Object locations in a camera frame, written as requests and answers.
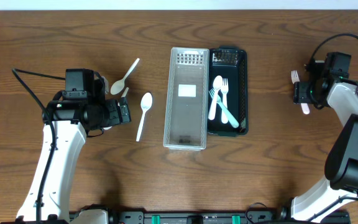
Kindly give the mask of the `white spoon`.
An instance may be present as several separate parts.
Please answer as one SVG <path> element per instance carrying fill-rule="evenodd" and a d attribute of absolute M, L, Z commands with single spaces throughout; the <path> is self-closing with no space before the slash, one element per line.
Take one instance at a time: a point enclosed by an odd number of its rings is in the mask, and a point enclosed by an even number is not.
<path fill-rule="evenodd" d="M 142 117 L 140 119 L 139 128 L 137 131 L 136 141 L 140 141 L 140 137 L 142 135 L 142 130 L 144 127 L 144 120 L 145 120 L 145 114 L 146 112 L 151 109 L 153 103 L 152 94 L 150 92 L 147 92 L 141 99 L 140 106 L 142 109 Z"/>
<path fill-rule="evenodd" d="M 124 75 L 124 77 L 112 84 L 111 89 L 110 89 L 110 94 L 116 95 L 116 94 L 120 93 L 124 89 L 126 78 L 135 70 L 135 68 L 136 68 L 137 64 L 139 63 L 139 61 L 140 61 L 140 58 L 137 58 L 134 61 L 134 63 L 130 66 L 130 68 L 128 69 L 128 71 Z"/>
<path fill-rule="evenodd" d="M 209 114 L 208 114 L 208 119 L 209 120 L 213 120 L 216 116 L 216 103 L 217 103 L 217 97 L 218 97 L 218 92 L 221 89 L 223 85 L 223 78 L 222 76 L 218 75 L 214 81 L 213 81 L 213 97 L 212 97 L 212 102 L 209 108 Z"/>

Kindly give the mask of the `pink plastic fork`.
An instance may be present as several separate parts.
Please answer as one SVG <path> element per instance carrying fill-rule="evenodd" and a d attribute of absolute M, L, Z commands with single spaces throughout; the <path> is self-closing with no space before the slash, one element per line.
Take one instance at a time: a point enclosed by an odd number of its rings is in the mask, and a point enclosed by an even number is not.
<path fill-rule="evenodd" d="M 296 70 L 291 71 L 291 80 L 293 84 L 300 81 L 298 72 Z M 301 103 L 300 105 L 304 114 L 310 114 L 310 108 L 306 103 Z"/>

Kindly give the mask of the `pale green plastic fork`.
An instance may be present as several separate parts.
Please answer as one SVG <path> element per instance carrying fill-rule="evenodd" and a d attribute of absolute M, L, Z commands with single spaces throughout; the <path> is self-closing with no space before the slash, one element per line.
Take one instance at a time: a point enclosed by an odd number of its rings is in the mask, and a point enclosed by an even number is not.
<path fill-rule="evenodd" d="M 226 106 L 223 104 L 221 97 L 218 93 L 215 93 L 215 90 L 212 88 L 209 90 L 209 95 L 212 99 L 214 99 L 215 96 L 217 96 L 217 100 L 215 102 L 215 105 L 219 105 L 221 107 L 221 110 L 223 114 L 226 115 L 226 118 L 228 122 L 231 124 L 233 128 L 239 127 L 239 122 L 237 119 L 231 114 L 231 112 L 226 108 Z"/>

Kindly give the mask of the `white plastic fork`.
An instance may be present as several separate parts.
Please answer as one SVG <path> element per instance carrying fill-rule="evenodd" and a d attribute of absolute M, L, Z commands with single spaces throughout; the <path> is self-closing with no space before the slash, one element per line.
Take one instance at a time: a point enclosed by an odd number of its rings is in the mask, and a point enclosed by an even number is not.
<path fill-rule="evenodd" d="M 224 78 L 223 79 L 223 85 L 221 87 L 221 93 L 222 93 L 222 103 L 225 106 L 225 108 L 227 108 L 227 94 L 229 92 L 229 85 L 228 85 L 228 79 Z M 226 114 L 224 112 L 222 112 L 221 114 L 221 121 L 222 123 L 226 124 L 228 123 L 228 118 L 226 116 Z"/>

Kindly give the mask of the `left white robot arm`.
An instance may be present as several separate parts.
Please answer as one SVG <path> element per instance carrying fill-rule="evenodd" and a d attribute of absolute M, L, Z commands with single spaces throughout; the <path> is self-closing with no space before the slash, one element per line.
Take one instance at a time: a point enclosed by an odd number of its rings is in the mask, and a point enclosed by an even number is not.
<path fill-rule="evenodd" d="M 85 144 L 86 133 L 82 126 L 69 121 L 54 121 L 52 129 L 44 126 L 44 144 L 35 171 L 35 176 L 29 194 L 19 209 L 16 217 L 17 223 L 35 223 L 37 215 L 40 215 L 40 223 L 68 223 L 70 221 L 69 200 L 75 173 L 75 167 L 80 151 Z M 43 171 L 47 165 L 47 159 L 52 148 L 52 140 L 57 141 L 41 199 L 37 198 L 41 184 Z M 41 202 L 40 213 L 37 213 L 37 202 Z"/>

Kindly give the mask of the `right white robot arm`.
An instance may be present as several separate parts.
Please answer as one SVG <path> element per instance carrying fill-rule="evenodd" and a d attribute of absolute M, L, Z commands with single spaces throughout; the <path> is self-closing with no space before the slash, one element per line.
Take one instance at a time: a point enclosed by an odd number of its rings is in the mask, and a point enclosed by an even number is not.
<path fill-rule="evenodd" d="M 295 220 L 319 223 L 341 206 L 358 201 L 358 89 L 335 83 L 326 98 L 343 129 L 324 167 L 324 176 L 303 195 L 291 201 Z"/>

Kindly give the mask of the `clear plastic basket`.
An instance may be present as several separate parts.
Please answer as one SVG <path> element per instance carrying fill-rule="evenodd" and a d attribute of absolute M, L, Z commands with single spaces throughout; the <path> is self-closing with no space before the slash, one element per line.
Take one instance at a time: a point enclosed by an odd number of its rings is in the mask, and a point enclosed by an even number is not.
<path fill-rule="evenodd" d="M 164 147 L 184 151 L 206 148 L 208 82 L 208 49 L 172 48 Z"/>

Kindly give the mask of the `black plastic basket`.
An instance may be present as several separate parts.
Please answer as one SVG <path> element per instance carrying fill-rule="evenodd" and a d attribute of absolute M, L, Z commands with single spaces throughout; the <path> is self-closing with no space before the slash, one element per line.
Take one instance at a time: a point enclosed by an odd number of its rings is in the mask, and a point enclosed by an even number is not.
<path fill-rule="evenodd" d="M 230 123 L 221 121 L 222 110 L 216 107 L 216 117 L 208 120 L 207 130 L 218 136 L 242 136 L 249 130 L 248 122 L 248 76 L 247 53 L 237 47 L 220 46 L 210 50 L 209 56 L 209 90 L 218 76 L 228 80 L 227 109 L 239 122 L 234 128 Z"/>

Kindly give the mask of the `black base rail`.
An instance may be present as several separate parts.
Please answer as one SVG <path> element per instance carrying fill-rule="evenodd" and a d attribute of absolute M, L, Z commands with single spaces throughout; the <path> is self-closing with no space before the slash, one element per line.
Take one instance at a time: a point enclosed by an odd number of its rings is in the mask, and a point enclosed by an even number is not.
<path fill-rule="evenodd" d="M 298 223 L 297 220 L 279 220 L 276 212 L 268 208 L 251 208 L 244 212 L 209 212 L 209 213 L 185 213 L 185 212 L 146 212 L 144 210 L 115 211 L 102 205 L 90 205 L 83 207 L 78 212 L 70 212 L 70 221 L 73 222 L 85 210 L 102 209 L 107 211 L 108 223 L 123 224 L 209 224 L 209 223 Z"/>

